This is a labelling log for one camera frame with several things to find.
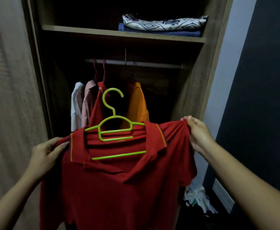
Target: black and white patterned cloth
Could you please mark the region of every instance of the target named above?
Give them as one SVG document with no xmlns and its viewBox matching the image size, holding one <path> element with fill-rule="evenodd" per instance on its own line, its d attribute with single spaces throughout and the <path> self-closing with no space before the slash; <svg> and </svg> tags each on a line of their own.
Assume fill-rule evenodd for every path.
<svg viewBox="0 0 280 230">
<path fill-rule="evenodd" d="M 164 21 L 145 21 L 134 18 L 131 14 L 122 16 L 124 25 L 143 31 L 198 31 L 208 19 L 208 16 L 196 18 L 179 18 Z"/>
</svg>

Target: person's right arm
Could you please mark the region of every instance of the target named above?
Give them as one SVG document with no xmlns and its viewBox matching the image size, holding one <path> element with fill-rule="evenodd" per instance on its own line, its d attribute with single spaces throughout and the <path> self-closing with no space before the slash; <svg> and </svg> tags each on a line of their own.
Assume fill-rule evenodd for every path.
<svg viewBox="0 0 280 230">
<path fill-rule="evenodd" d="M 212 138 L 207 126 L 184 117 L 191 128 L 190 142 L 215 170 L 229 193 L 258 229 L 280 229 L 280 192 L 252 173 Z"/>
</svg>

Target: person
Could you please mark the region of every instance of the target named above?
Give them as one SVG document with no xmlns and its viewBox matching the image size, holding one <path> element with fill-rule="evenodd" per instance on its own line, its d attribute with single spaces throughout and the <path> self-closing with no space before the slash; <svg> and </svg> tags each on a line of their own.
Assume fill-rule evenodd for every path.
<svg viewBox="0 0 280 230">
<path fill-rule="evenodd" d="M 190 143 L 216 171 L 232 197 L 258 229 L 280 229 L 280 192 L 260 179 L 212 138 L 207 126 L 187 116 L 191 129 Z M 0 230 L 12 229 L 27 198 L 42 177 L 54 166 L 68 142 L 51 148 L 59 137 L 35 146 L 23 176 L 0 200 Z"/>
</svg>

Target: dark wall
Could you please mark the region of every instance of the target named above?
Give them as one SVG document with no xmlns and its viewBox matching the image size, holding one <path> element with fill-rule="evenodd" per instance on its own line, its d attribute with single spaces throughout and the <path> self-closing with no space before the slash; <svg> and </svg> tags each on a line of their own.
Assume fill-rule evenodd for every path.
<svg viewBox="0 0 280 230">
<path fill-rule="evenodd" d="M 280 190 L 280 0 L 257 0 L 216 141 Z"/>
</svg>

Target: hanger hook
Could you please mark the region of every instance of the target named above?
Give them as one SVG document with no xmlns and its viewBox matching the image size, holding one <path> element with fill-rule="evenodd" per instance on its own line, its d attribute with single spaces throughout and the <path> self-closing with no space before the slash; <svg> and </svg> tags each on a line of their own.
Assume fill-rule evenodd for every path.
<svg viewBox="0 0 280 230">
<path fill-rule="evenodd" d="M 117 91 L 117 92 L 121 95 L 121 97 L 124 97 L 124 95 L 123 95 L 122 91 L 120 91 L 120 90 L 117 89 L 117 88 L 109 88 L 109 89 L 107 89 L 107 90 L 104 92 L 104 94 L 103 94 L 103 103 L 104 103 L 104 105 L 105 105 L 107 108 L 109 108 L 109 109 L 112 110 L 113 116 L 115 117 L 115 109 L 114 109 L 112 106 L 109 106 L 109 105 L 106 103 L 106 101 L 105 101 L 106 94 L 107 94 L 109 91 L 112 91 L 112 90 Z"/>
</svg>

